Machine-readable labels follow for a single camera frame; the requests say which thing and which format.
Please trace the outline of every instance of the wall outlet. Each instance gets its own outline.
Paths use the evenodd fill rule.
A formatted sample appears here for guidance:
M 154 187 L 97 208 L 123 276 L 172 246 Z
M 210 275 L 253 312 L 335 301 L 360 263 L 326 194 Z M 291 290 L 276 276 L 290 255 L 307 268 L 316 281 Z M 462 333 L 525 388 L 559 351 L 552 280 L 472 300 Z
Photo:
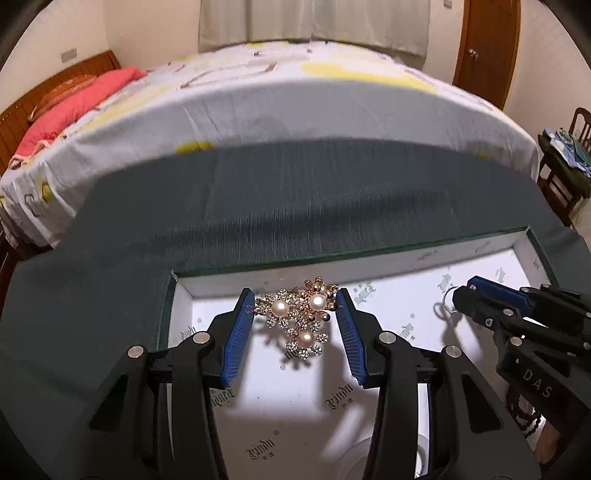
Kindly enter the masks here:
M 75 59 L 77 56 L 78 51 L 75 48 L 73 48 L 61 54 L 61 62 L 65 63 L 67 61 L 70 61 L 71 59 Z

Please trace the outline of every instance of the door frame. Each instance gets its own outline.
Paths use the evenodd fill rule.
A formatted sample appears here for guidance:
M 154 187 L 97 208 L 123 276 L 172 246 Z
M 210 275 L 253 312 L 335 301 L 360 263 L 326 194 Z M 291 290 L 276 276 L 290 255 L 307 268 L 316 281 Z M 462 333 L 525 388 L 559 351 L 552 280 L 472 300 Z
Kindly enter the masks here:
M 519 40 L 521 38 L 521 0 L 514 0 L 517 2 L 517 28 L 515 29 L 515 40 L 514 40 L 514 47 L 513 47 L 513 55 L 511 57 L 511 68 L 509 70 L 509 79 L 507 81 L 507 85 L 505 86 L 505 93 L 503 95 L 503 102 L 500 107 L 502 110 L 505 106 L 505 102 L 507 101 L 507 96 L 509 95 L 509 89 L 511 88 L 511 83 L 513 81 L 513 73 L 515 71 L 515 61 L 517 60 L 517 50 L 519 49 Z M 457 52 L 457 62 L 456 62 L 456 71 L 453 76 L 452 84 L 457 86 L 460 80 L 460 73 L 462 71 L 462 63 L 464 62 L 464 56 L 466 55 L 466 39 L 468 37 L 468 22 L 470 20 L 470 4 L 471 0 L 464 0 L 464 16 L 462 20 L 462 36 L 460 37 L 460 48 Z

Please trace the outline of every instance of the door knob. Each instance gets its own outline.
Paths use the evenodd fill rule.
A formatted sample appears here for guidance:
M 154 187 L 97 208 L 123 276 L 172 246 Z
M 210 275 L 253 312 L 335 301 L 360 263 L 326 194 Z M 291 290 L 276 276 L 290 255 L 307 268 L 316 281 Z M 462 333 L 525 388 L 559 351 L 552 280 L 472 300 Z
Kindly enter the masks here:
M 468 55 L 470 55 L 472 57 L 472 60 L 474 60 L 474 61 L 478 60 L 478 52 L 476 50 L 474 50 L 474 48 L 471 48 L 470 50 L 468 50 Z

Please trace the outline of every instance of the pillow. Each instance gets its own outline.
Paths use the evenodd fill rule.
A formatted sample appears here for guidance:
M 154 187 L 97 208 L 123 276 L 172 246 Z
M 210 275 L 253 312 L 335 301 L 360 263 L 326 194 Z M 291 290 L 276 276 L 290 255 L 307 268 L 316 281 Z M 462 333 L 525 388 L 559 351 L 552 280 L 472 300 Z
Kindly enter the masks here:
M 22 138 L 16 153 L 13 155 L 10 168 L 18 168 L 22 160 L 26 160 L 49 146 L 57 136 L 71 124 L 77 122 L 84 114 L 90 112 L 108 97 L 121 90 L 129 82 L 145 77 L 135 67 L 122 70 L 111 70 L 98 77 L 90 86 L 79 90 L 62 100 L 51 110 L 41 115 Z
M 29 115 L 29 121 L 33 123 L 41 115 L 55 107 L 62 100 L 65 100 L 70 95 L 76 93 L 83 88 L 88 87 L 92 82 L 96 80 L 96 75 L 81 75 L 79 77 L 72 78 L 65 81 L 61 85 L 55 87 L 51 92 L 44 95 L 41 101 Z

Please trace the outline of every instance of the door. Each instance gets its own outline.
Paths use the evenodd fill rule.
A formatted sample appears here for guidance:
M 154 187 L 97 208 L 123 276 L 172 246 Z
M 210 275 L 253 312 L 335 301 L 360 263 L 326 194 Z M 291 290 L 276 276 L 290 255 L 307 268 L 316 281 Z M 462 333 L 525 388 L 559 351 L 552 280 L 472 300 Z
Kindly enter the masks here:
M 453 84 L 503 108 L 517 56 L 520 0 L 465 0 Z

